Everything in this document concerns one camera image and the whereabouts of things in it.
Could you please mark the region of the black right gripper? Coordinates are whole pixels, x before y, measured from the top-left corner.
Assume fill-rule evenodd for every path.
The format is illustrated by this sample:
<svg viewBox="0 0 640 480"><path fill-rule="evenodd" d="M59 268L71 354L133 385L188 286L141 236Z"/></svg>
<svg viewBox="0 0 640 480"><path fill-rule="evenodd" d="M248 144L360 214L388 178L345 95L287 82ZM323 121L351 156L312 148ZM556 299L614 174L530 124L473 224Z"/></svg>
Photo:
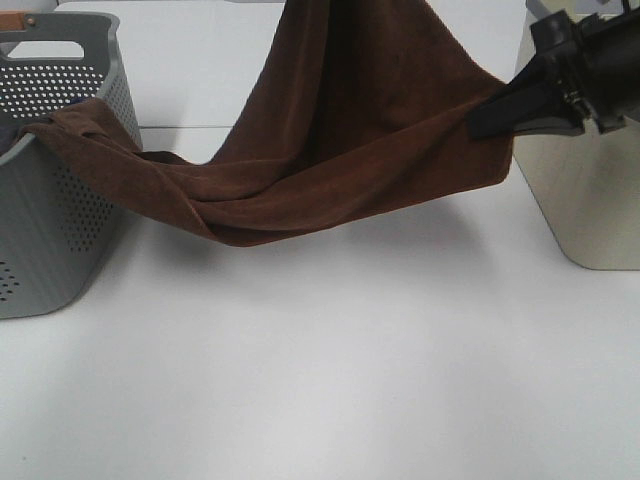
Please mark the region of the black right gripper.
<svg viewBox="0 0 640 480"><path fill-rule="evenodd" d="M465 117L474 140L500 135L601 134L639 109L639 12L575 22L561 10L530 26L535 55L513 80Z"/></svg>

